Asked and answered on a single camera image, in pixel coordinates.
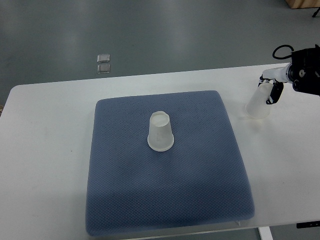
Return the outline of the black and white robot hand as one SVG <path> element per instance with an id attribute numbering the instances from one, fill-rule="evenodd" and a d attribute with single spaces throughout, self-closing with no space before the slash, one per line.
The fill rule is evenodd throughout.
<path id="1" fill-rule="evenodd" d="M 284 67 L 271 68 L 262 72 L 258 85 L 261 85 L 262 83 L 272 83 L 272 89 L 266 100 L 267 105 L 273 105 L 279 101 L 285 83 L 293 83 L 291 70 L 292 64 L 289 63 Z"/>

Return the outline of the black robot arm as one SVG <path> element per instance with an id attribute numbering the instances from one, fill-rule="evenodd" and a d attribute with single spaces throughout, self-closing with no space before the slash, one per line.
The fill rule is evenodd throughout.
<path id="1" fill-rule="evenodd" d="M 277 50 L 289 48 L 291 54 L 276 56 Z M 320 46 L 294 51 L 291 45 L 278 46 L 272 53 L 277 60 L 291 59 L 291 66 L 286 71 L 286 76 L 292 84 L 292 88 L 299 93 L 318 96 L 320 94 Z"/>

